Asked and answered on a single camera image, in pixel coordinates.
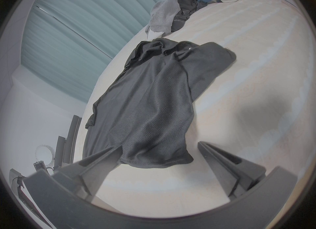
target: mattress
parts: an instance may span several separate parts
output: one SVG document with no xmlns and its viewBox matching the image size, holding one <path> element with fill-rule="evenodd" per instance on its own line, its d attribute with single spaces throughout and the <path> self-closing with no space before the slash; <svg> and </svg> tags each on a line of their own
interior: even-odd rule
<svg viewBox="0 0 316 229">
<path fill-rule="evenodd" d="M 196 44 L 216 42 L 236 62 L 193 103 L 186 133 L 194 161 L 166 169 L 120 165 L 97 197 L 135 216 L 177 217 L 218 207 L 229 199 L 197 149 L 207 141 L 258 163 L 267 174 L 280 165 L 301 178 L 315 155 L 315 39 L 305 18 L 284 0 L 214 3 L 168 36 Z M 92 104 L 114 82 L 140 41 L 142 29 L 99 77 L 79 128 L 74 161 L 82 159 Z"/>
</svg>

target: curtain fold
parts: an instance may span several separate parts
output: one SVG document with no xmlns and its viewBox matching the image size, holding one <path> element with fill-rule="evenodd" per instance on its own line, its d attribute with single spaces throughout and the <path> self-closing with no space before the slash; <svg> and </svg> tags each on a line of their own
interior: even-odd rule
<svg viewBox="0 0 316 229">
<path fill-rule="evenodd" d="M 36 0 L 23 34 L 21 64 L 87 102 L 109 62 L 147 25 L 157 1 Z"/>
</svg>

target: black crumpled garment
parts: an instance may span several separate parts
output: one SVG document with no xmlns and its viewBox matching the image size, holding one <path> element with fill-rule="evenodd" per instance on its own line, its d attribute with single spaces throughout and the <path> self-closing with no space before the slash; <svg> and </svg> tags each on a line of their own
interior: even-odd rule
<svg viewBox="0 0 316 229">
<path fill-rule="evenodd" d="M 178 0 L 180 11 L 176 14 L 171 25 L 171 32 L 181 29 L 191 14 L 206 7 L 207 3 L 198 0 Z"/>
<path fill-rule="evenodd" d="M 138 168 L 187 164 L 192 102 L 236 59 L 216 43 L 142 41 L 123 72 L 93 104 L 83 158 L 122 145 L 120 162 Z"/>
</svg>

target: gray garment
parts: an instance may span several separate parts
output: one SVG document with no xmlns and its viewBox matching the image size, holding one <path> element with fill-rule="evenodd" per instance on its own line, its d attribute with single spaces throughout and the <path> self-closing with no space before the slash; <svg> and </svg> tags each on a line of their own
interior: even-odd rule
<svg viewBox="0 0 316 229">
<path fill-rule="evenodd" d="M 178 0 L 161 0 L 150 11 L 150 21 L 145 29 L 148 35 L 149 29 L 155 32 L 171 32 L 174 17 L 180 11 Z"/>
<path fill-rule="evenodd" d="M 123 72 L 93 104 L 83 158 L 122 145 L 120 162 L 139 168 L 187 164 L 192 102 L 236 55 L 216 43 L 140 42 Z"/>
</svg>

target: bed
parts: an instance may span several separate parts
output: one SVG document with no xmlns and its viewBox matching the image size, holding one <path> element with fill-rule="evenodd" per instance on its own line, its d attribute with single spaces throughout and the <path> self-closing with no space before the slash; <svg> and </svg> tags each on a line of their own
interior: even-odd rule
<svg viewBox="0 0 316 229">
<path fill-rule="evenodd" d="M 118 211 L 142 217 L 177 217 L 218 207 L 229 199 L 197 149 L 198 141 L 263 165 L 304 175 L 315 155 L 315 39 L 305 18 L 284 0 L 214 3 L 194 13 L 168 36 L 174 41 L 214 41 L 236 62 L 194 102 L 186 133 L 194 161 L 166 169 L 120 165 L 97 197 Z M 99 77 L 79 127 L 74 161 L 82 159 L 92 104 L 123 70 L 142 29 Z"/>
</svg>

